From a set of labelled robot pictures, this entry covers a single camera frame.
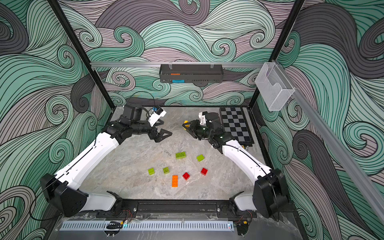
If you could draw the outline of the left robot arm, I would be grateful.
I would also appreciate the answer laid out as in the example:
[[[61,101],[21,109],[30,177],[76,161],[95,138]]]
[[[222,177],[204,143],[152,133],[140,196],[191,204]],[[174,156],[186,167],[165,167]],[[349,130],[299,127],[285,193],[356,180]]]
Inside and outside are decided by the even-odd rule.
[[[123,212],[123,199],[108,191],[106,194],[87,194],[80,186],[88,174],[113,150],[133,135],[146,134],[156,143],[172,135],[164,129],[162,117],[166,111],[155,106],[147,111],[147,118],[141,119],[144,107],[127,104],[123,114],[116,121],[107,123],[90,144],[73,161],[54,175],[46,174],[41,187],[46,201],[55,207],[64,217],[72,217],[83,211],[104,211],[113,216]]]

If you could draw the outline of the green square lego brick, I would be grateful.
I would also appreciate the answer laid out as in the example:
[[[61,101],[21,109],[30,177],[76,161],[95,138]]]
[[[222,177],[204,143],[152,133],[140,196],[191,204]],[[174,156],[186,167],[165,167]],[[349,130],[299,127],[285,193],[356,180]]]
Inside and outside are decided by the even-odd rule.
[[[199,155],[199,156],[197,156],[197,161],[198,161],[198,162],[201,162],[201,161],[203,161],[204,159],[205,159],[204,155]]]

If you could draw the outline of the long green lego brick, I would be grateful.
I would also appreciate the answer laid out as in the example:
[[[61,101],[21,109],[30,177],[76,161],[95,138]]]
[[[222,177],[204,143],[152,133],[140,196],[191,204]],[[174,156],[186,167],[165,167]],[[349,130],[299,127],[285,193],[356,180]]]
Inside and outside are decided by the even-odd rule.
[[[184,159],[187,157],[186,152],[179,152],[175,154],[176,159]]]

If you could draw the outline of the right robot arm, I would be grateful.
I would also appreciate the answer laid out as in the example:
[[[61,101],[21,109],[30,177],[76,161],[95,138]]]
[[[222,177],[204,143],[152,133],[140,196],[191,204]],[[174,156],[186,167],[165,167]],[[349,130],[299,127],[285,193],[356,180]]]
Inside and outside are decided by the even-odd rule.
[[[194,138],[206,140],[221,154],[232,160],[254,185],[253,193],[240,193],[234,202],[240,211],[257,211],[270,218],[289,201],[286,177],[279,169],[271,169],[246,151],[231,133],[224,131],[219,114],[201,112],[199,119],[183,123]]]

